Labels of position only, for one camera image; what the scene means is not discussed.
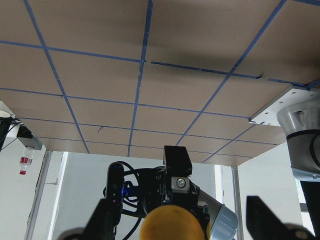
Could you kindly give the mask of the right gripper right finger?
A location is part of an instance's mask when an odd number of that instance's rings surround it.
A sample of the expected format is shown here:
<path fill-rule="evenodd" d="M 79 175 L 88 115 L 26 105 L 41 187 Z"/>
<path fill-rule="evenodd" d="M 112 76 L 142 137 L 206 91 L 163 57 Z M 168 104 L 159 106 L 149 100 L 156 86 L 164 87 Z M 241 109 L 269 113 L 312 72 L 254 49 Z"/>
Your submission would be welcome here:
<path fill-rule="evenodd" d="M 246 228 L 254 240 L 314 240 L 302 225 L 283 223 L 259 196 L 246 197 Z"/>

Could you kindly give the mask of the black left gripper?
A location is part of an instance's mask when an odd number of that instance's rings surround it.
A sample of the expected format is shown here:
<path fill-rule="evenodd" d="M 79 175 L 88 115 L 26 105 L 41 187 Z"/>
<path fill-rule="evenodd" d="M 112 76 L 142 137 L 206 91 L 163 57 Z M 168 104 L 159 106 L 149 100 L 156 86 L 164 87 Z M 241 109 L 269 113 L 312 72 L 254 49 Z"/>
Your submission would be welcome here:
<path fill-rule="evenodd" d="M 178 206 L 195 217 L 204 240 L 232 240 L 238 219 L 224 204 L 192 183 L 186 147 L 165 145 L 164 166 L 139 170 L 139 217 L 161 206 Z"/>

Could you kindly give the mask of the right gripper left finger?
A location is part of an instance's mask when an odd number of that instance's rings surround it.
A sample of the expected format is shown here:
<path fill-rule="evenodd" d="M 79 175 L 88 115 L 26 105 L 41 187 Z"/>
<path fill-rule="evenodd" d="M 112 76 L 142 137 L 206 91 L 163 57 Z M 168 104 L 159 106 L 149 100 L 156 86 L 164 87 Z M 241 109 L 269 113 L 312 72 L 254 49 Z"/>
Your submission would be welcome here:
<path fill-rule="evenodd" d="M 58 240 L 114 240 L 120 222 L 120 204 L 101 199 L 84 228 L 64 231 Z"/>

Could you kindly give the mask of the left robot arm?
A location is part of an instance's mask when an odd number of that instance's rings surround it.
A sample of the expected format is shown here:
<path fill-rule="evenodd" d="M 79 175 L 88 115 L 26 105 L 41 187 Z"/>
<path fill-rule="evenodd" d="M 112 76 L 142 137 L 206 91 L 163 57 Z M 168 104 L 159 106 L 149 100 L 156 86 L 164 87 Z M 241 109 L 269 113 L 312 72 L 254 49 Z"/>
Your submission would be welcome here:
<path fill-rule="evenodd" d="M 320 107 L 315 102 L 297 103 L 277 113 L 286 134 L 293 175 L 301 187 L 315 235 L 307 230 L 289 228 L 282 223 L 258 196 L 246 199 L 246 227 L 255 240 L 318 240 L 320 238 Z M 142 240 L 203 240 L 216 238 L 214 229 L 222 222 L 222 213 L 214 224 L 204 225 L 187 209 L 173 204 L 159 206 L 145 218 Z"/>

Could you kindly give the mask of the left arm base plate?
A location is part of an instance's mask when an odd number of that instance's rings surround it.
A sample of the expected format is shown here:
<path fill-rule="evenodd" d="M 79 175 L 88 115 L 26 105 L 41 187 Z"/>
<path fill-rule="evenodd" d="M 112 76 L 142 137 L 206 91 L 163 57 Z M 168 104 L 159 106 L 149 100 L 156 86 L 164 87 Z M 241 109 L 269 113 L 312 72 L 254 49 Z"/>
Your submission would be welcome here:
<path fill-rule="evenodd" d="M 277 113 L 285 107 L 303 102 L 318 101 L 320 99 L 320 89 L 311 88 L 310 90 L 300 86 L 289 86 L 253 114 L 249 122 L 253 124 L 277 126 L 280 124 Z"/>

